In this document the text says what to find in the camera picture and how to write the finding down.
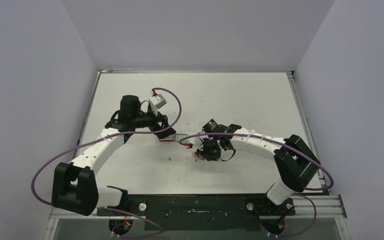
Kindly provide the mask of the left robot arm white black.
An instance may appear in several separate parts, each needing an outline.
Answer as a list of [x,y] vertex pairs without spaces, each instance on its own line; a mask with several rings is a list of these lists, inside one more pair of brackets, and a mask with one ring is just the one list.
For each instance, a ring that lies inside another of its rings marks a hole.
[[159,112],[167,101],[161,94],[147,100],[146,111],[141,109],[138,96],[124,95],[119,110],[105,124],[96,141],[68,163],[54,169],[51,204],[83,216],[95,209],[109,207],[116,215],[129,210],[128,191],[115,186],[99,186],[96,175],[113,153],[122,147],[137,129],[148,128],[158,139],[176,133],[168,117]]

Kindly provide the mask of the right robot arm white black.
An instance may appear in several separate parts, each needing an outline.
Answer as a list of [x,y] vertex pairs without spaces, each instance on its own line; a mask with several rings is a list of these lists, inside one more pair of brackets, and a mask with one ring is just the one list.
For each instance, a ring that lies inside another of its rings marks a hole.
[[213,119],[202,127],[206,136],[198,136],[190,143],[195,155],[203,160],[218,161],[222,150],[243,151],[261,156],[276,164],[280,178],[266,192],[262,207],[270,215],[283,207],[292,194],[302,193],[319,171],[319,160],[305,141],[290,137],[271,137],[248,130],[237,124],[218,124]]

